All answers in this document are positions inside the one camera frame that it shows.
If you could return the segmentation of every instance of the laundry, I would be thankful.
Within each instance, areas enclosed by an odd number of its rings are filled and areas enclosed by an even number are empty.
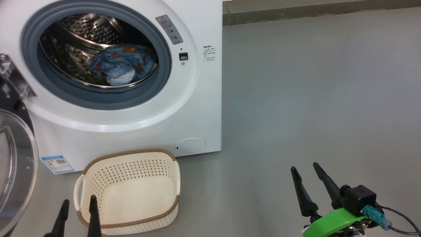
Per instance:
[[[155,59],[156,53],[145,46],[110,46],[93,57],[90,70],[105,76],[111,86],[122,86],[148,75]]]

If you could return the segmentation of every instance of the washing machine door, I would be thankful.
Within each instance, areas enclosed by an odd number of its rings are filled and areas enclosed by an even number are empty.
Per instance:
[[[0,54],[0,69],[0,237],[3,237],[11,235],[28,206],[37,178],[38,149],[29,114],[21,101],[24,96],[19,93],[21,75],[13,70],[13,63],[4,54]]]

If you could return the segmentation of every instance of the front-loading washing machine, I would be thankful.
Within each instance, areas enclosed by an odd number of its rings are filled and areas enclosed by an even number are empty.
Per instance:
[[[2,0],[0,9],[0,94],[19,94],[12,107],[29,113],[54,173],[121,151],[221,149],[222,1]],[[112,86],[89,64],[120,43],[156,61],[142,79]]]

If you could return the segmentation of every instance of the qr code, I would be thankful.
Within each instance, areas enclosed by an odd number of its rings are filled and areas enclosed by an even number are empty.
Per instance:
[[[57,161],[57,163],[59,163],[59,164],[65,164],[65,163],[67,163],[65,160],[63,160],[63,159],[61,159],[61,160],[56,160]]]

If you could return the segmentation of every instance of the laundry basket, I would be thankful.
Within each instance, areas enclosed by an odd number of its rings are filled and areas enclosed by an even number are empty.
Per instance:
[[[73,194],[77,216],[86,226],[91,217],[91,196],[97,197],[103,234],[134,234],[162,228],[177,216],[179,165],[174,155],[163,149],[103,156],[87,165]]]

